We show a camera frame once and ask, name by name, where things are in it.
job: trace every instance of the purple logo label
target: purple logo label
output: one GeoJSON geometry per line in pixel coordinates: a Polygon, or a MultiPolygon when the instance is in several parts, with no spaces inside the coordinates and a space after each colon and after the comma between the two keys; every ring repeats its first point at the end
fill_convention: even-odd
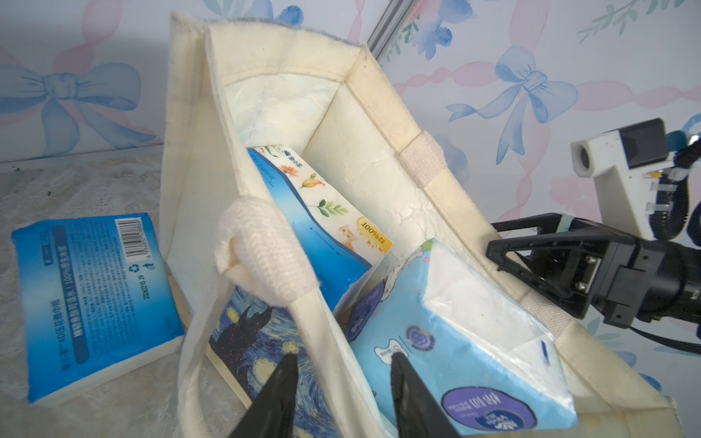
{"type": "Polygon", "coordinates": [[[346,326],[346,339],[348,342],[354,341],[362,331],[362,328],[365,327],[365,323],[370,319],[377,305],[380,304],[384,290],[385,282],[380,281],[368,295],[359,299],[355,304],[346,326]]]}
{"type": "Polygon", "coordinates": [[[418,325],[410,325],[407,329],[407,339],[412,347],[419,351],[431,351],[436,345],[436,338],[418,325]]]}
{"type": "Polygon", "coordinates": [[[477,430],[533,429],[538,423],[527,404],[492,388],[456,388],[443,395],[441,405],[450,418],[477,430]]]}

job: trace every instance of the leaf illustration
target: leaf illustration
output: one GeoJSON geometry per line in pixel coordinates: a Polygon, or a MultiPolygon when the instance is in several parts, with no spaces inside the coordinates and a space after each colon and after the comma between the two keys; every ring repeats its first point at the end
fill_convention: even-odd
{"type": "Polygon", "coordinates": [[[650,15],[651,13],[655,12],[655,9],[657,8],[657,5],[659,3],[660,3],[660,0],[650,0],[650,7],[648,8],[648,11],[645,15],[650,15]]]}
{"type": "Polygon", "coordinates": [[[270,146],[265,146],[265,150],[268,151],[268,153],[271,154],[272,156],[274,156],[275,158],[279,158],[279,156],[275,155],[275,154],[270,150],[270,146]]]}
{"type": "Polygon", "coordinates": [[[657,381],[657,379],[652,378],[652,377],[648,376],[647,374],[643,374],[643,373],[638,373],[638,375],[640,377],[642,377],[645,380],[645,382],[650,383],[650,386],[655,388],[657,390],[657,392],[662,392],[662,385],[660,384],[660,382],[657,381]]]}
{"type": "Polygon", "coordinates": [[[603,30],[603,29],[607,28],[608,25],[611,24],[611,20],[613,20],[613,14],[609,15],[609,16],[607,17],[606,21],[604,21],[604,22],[601,24],[601,29],[603,30]]]}
{"type": "Polygon", "coordinates": [[[231,4],[233,3],[233,0],[224,0],[223,8],[222,8],[222,15],[226,17],[227,14],[229,14],[229,9],[231,9],[231,4]]]}
{"type": "Polygon", "coordinates": [[[236,0],[236,3],[233,5],[233,12],[231,14],[232,17],[234,18],[239,18],[240,16],[243,15],[243,8],[246,6],[246,0],[236,0]]]}
{"type": "Polygon", "coordinates": [[[621,14],[620,17],[618,17],[618,18],[615,19],[615,21],[613,22],[613,24],[617,25],[618,23],[620,23],[620,22],[622,22],[622,21],[624,22],[625,19],[626,19],[626,14],[621,14]]]}
{"type": "Polygon", "coordinates": [[[601,318],[594,318],[589,324],[587,324],[587,331],[591,334],[596,334],[600,323],[601,318]]]}
{"type": "Polygon", "coordinates": [[[222,7],[217,3],[217,0],[202,0],[205,3],[205,6],[207,6],[207,9],[212,11],[213,13],[222,16],[222,7]]]}
{"type": "Polygon", "coordinates": [[[334,206],[330,211],[332,212],[332,214],[340,214],[340,215],[349,213],[348,209],[345,207],[342,207],[341,204],[334,206]]]}
{"type": "Polygon", "coordinates": [[[583,43],[585,39],[587,39],[587,37],[589,36],[589,33],[590,33],[591,31],[592,31],[592,28],[590,27],[589,29],[584,29],[584,30],[580,30],[579,32],[577,32],[578,34],[585,34],[585,35],[584,35],[584,38],[582,38],[582,39],[579,41],[580,44],[583,43]]]}
{"type": "Polygon", "coordinates": [[[638,357],[630,351],[614,351],[614,353],[623,359],[623,361],[631,368],[635,367],[635,364],[638,362],[638,357]]]}
{"type": "Polygon", "coordinates": [[[677,350],[676,348],[671,348],[671,347],[657,347],[657,348],[655,348],[655,351],[659,351],[660,353],[672,353],[675,355],[701,357],[701,355],[697,355],[696,353],[689,353],[686,351],[680,351],[680,350],[677,350]]]}
{"type": "Polygon", "coordinates": [[[597,338],[598,338],[600,341],[607,341],[607,340],[609,340],[609,339],[620,338],[620,335],[619,335],[618,333],[600,334],[600,335],[597,336],[597,338]]]}
{"type": "Polygon", "coordinates": [[[613,5],[609,4],[606,7],[606,15],[602,15],[601,17],[596,17],[595,19],[592,20],[592,23],[598,23],[598,22],[602,21],[604,18],[612,17],[613,14],[615,14],[615,10],[613,10],[613,5]]]}

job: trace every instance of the canvas tote bag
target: canvas tote bag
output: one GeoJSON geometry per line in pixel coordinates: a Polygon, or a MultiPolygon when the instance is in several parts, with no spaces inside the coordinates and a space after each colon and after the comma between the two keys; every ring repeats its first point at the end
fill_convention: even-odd
{"type": "Polygon", "coordinates": [[[342,436],[396,433],[246,152],[269,144],[301,154],[394,242],[369,285],[437,238],[548,326],[579,424],[518,437],[683,436],[672,400],[484,257],[498,234],[364,46],[274,22],[174,14],[167,112],[160,246],[193,313],[178,378],[184,436],[208,436],[198,370],[231,283],[290,311],[342,436]]]}

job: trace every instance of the plastic wrapper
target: plastic wrapper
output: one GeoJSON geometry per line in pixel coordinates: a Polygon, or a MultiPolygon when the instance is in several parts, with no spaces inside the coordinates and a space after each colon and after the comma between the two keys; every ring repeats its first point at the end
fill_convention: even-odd
{"type": "Polygon", "coordinates": [[[550,332],[435,239],[355,304],[345,333],[393,423],[394,353],[407,356],[462,435],[577,423],[550,332]]]}

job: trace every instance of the blue tissue pack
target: blue tissue pack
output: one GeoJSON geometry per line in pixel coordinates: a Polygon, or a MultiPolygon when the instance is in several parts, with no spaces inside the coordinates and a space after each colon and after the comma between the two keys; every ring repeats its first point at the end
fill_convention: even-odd
{"type": "Polygon", "coordinates": [[[148,214],[12,233],[30,404],[50,406],[176,351],[184,330],[148,214]]]}
{"type": "Polygon", "coordinates": [[[409,359],[461,435],[577,423],[549,331],[437,240],[356,302],[345,335],[394,424],[395,353],[409,359]]]}

